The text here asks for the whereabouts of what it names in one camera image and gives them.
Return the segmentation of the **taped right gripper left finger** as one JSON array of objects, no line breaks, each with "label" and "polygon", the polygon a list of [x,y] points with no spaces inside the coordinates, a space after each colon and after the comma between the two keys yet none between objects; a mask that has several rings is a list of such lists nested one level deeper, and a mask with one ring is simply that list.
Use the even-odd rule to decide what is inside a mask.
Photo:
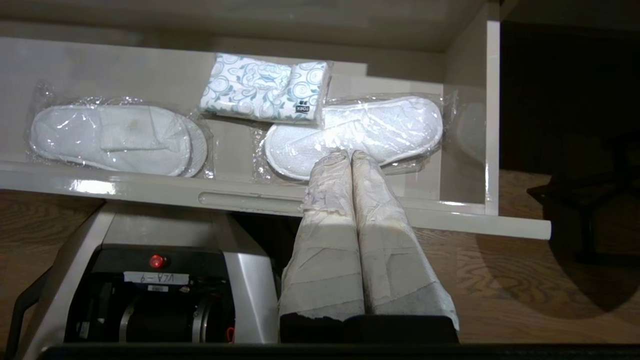
[{"label": "taped right gripper left finger", "polygon": [[366,312],[351,158],[332,152],[311,169],[302,220],[282,274],[282,343],[341,343]]}]

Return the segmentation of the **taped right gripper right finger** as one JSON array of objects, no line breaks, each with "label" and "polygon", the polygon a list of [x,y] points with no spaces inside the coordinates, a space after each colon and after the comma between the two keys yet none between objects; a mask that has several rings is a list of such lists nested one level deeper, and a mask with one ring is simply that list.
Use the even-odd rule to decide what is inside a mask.
[{"label": "taped right gripper right finger", "polygon": [[381,167],[364,151],[351,158],[365,303],[373,315],[444,316],[457,310]]}]

